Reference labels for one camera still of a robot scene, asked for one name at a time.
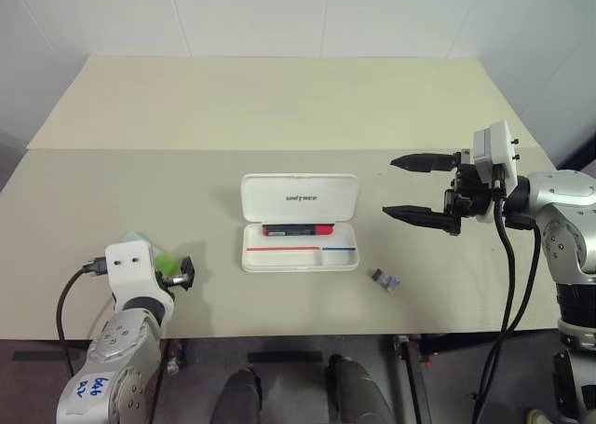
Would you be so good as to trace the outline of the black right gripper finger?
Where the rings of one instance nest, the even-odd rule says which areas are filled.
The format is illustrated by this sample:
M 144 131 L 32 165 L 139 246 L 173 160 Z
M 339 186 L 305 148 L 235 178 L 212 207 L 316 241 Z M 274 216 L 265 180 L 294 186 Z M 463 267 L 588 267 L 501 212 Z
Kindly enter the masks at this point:
M 390 165 L 412 172 L 452 171 L 460 164 L 460 153 L 417 153 L 394 158 Z
M 461 218 L 448 212 L 433 212 L 418 206 L 383 207 L 382 212 L 412 226 L 439 229 L 452 236 L 459 235 L 461 231 Z

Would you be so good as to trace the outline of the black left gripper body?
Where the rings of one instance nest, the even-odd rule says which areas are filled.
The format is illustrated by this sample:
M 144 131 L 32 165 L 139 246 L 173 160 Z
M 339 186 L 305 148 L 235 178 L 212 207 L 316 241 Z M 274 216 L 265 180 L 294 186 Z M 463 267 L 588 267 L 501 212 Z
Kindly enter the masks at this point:
M 162 274 L 160 271 L 157 271 L 156 273 L 156 276 L 164 289 L 182 287 L 185 291 L 188 291 L 193 287 L 195 275 L 196 270 L 190 256 L 185 256 L 182 260 L 179 273 L 168 276 Z

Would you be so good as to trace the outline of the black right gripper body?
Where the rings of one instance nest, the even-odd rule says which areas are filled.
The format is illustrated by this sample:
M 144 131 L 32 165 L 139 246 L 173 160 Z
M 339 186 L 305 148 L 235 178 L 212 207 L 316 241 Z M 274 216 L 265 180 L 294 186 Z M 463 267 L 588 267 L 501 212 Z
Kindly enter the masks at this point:
M 455 153 L 454 158 L 455 176 L 444 193 L 443 211 L 460 218 L 490 221 L 490 210 L 494 206 L 490 185 L 481 181 L 469 149 Z

